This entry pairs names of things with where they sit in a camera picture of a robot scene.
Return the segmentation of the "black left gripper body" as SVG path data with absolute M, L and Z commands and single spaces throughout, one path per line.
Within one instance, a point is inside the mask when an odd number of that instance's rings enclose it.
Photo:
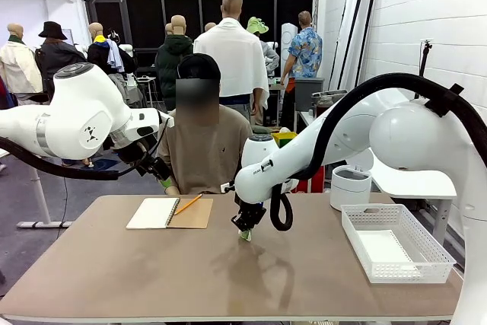
M 166 180 L 171 176 L 170 168 L 159 157 L 152 157 L 151 155 L 144 156 L 134 166 L 140 176 L 145 174 L 153 175 L 157 180 Z

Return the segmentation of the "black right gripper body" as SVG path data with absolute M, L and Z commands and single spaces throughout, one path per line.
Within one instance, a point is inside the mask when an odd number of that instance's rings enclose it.
M 262 202 L 240 202 L 238 205 L 238 213 L 231 219 L 231 222 L 242 232 L 251 231 L 260 223 L 266 213 L 266 208 Z

